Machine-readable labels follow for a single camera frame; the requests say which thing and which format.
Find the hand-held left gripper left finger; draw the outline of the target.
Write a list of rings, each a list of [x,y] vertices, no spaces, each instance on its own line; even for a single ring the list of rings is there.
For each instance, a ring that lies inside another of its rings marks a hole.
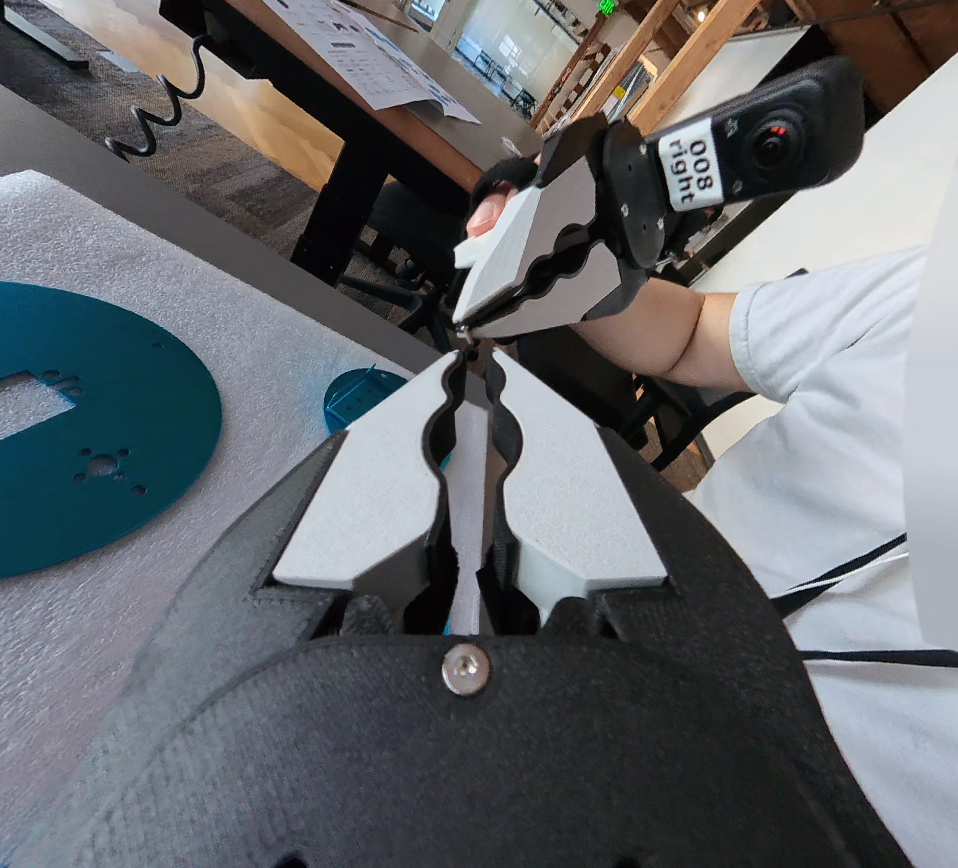
[[[405,631],[442,631],[459,563],[441,471],[457,437],[466,357],[453,351],[337,433],[339,442],[273,569],[296,587],[372,595]]]

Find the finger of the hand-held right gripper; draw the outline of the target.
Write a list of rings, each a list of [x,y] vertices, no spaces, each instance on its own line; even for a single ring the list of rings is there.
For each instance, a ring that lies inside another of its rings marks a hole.
[[[596,216],[596,180],[586,157],[551,178],[540,167],[533,185],[507,203],[495,228],[457,246],[456,265],[469,273],[452,313],[455,328],[464,330],[475,318],[487,321],[544,295],[557,276],[575,275],[592,246],[603,241],[594,237]],[[581,321],[602,316],[603,300]]]
[[[544,295],[529,297],[498,311],[487,321],[475,318],[464,329],[479,338],[507,340],[581,321],[620,285],[618,260],[604,242],[589,251],[584,267],[572,276],[557,276]]]

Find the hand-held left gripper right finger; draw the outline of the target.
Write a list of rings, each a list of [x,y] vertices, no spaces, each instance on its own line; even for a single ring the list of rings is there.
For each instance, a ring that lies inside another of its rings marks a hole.
[[[486,359],[495,484],[483,599],[497,633],[535,633],[558,603],[662,587],[668,573],[597,425],[504,351]]]

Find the person's right forearm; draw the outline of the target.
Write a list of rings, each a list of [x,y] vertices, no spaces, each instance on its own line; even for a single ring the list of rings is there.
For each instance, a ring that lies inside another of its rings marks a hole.
[[[633,374],[681,385],[748,392],[729,340],[735,293],[699,293],[652,279],[617,315],[572,330]]]

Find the person's right hand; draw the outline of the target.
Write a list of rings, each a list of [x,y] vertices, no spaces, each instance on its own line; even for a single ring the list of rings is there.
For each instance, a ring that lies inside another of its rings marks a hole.
[[[495,228],[507,203],[517,193],[517,188],[508,182],[499,182],[493,186],[469,217],[465,229],[467,236],[477,238]]]

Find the small blue round metal part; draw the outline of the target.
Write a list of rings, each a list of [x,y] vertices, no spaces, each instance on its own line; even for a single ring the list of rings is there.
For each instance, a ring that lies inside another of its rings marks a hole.
[[[375,364],[335,377],[323,400],[323,416],[329,434],[345,430],[407,382],[406,378]]]

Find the large blue metal disc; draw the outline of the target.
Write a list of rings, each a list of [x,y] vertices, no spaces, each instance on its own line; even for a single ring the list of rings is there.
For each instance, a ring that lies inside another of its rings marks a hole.
[[[65,563],[174,504],[222,429],[213,377],[147,318],[67,290],[2,283],[2,379],[26,375],[66,410],[1,443],[1,572]]]

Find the white foam sheet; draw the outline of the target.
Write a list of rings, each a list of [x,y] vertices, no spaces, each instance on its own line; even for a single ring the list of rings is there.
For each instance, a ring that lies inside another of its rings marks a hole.
[[[321,441],[333,376],[387,358],[33,171],[2,179],[2,274],[159,323],[207,365],[224,407],[211,467],[168,513],[2,587],[2,793],[39,794],[76,765],[199,558]]]

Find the person in white shirt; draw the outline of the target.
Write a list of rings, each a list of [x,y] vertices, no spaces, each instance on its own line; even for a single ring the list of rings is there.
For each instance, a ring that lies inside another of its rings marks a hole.
[[[769,596],[906,529],[905,360],[924,267],[917,248],[736,297],[736,369],[784,408],[726,450],[690,501]],[[956,670],[807,670],[835,742],[908,858],[956,866]]]

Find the printed paper sheet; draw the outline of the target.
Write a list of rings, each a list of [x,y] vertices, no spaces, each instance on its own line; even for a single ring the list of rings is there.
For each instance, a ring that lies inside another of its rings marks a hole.
[[[262,0],[375,110],[425,102],[479,124],[413,60],[339,0]]]

